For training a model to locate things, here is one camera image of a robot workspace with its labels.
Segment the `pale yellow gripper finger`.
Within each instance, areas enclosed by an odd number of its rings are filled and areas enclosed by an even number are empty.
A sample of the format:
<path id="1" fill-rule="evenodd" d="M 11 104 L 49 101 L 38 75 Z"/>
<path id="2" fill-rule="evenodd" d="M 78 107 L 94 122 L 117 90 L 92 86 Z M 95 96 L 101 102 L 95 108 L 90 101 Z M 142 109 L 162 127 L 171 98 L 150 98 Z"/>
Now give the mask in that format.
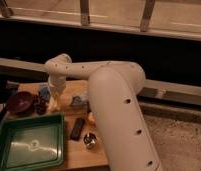
<path id="1" fill-rule="evenodd" d="M 47 110 L 49 112 L 56 112 L 61 109 L 60 96 L 58 94 L 52 95 L 48 104 Z"/>

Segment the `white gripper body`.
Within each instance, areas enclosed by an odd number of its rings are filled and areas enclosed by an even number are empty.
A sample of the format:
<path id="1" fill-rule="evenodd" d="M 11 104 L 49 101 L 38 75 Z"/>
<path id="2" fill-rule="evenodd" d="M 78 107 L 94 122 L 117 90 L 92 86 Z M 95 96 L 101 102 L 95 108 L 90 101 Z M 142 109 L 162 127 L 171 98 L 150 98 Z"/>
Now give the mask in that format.
<path id="1" fill-rule="evenodd" d="M 50 76 L 48 87 L 51 96 L 60 95 L 66 88 L 66 78 L 64 76 Z"/>

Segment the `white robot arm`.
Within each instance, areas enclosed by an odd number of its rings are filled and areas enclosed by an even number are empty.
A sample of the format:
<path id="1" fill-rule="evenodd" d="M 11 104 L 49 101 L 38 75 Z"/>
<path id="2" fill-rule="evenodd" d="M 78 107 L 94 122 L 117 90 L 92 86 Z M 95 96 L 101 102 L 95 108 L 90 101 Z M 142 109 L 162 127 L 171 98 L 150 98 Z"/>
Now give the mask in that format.
<path id="1" fill-rule="evenodd" d="M 88 82 L 88 101 L 111 171 L 163 171 L 137 100 L 146 80 L 140 65 L 73 63 L 68 55 L 60 55 L 48 60 L 44 68 L 52 98 L 60 96 L 68 77 Z"/>

